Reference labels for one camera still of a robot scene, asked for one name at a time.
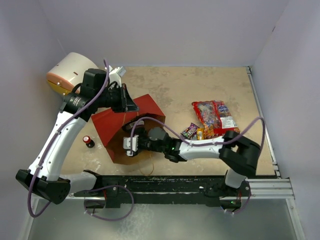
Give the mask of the red brown paper bag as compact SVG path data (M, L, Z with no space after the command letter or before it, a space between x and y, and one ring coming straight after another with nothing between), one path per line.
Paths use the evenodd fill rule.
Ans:
M97 154L101 166L95 170L101 175L157 175L161 173L164 158L156 152L143 150L137 156L129 157L123 149L123 138L130 132L123 130L125 124L133 124L133 120L141 117L152 117L162 123L166 116L154 99L145 94L134 99L139 111L114 113L107 109L92 117L93 125L104 147Z

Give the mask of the brown m&m candy packet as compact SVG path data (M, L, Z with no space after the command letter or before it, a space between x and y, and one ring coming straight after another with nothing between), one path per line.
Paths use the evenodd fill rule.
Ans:
M187 140L197 140L197 130L199 129L199 127L194 124L191 123L187 128L185 128L180 135Z

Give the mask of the small yellow candy packet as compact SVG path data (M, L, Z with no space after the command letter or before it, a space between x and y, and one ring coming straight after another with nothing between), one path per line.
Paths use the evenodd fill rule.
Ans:
M205 129L204 128L198 128L196 131L197 140L204 140L205 139Z

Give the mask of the large red snack bag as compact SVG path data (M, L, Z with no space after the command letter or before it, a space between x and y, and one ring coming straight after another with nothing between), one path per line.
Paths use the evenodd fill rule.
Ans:
M223 136L227 131L240 133L224 101L194 101L191 104L198 120L204 126L202 134L204 140Z

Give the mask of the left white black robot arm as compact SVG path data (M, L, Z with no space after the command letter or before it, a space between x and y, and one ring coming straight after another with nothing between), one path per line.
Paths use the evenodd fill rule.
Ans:
M54 204L60 204L69 194L87 191L98 196L103 184L97 174L83 171L61 175L62 165L77 135L99 108L111 108L115 113L138 111L127 86L121 82L125 69L117 67L110 73L89 68L64 98L55 125L42 150L27 170L20 169L15 178L32 194Z

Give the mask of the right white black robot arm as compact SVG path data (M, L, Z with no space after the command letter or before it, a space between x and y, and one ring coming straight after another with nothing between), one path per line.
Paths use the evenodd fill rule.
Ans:
M205 140L174 138L161 127L134 136L132 150L162 153L173 163L196 159L220 159L228 167L222 190L228 196L235 195L247 177L257 172L261 146L249 138L228 130L223 136Z

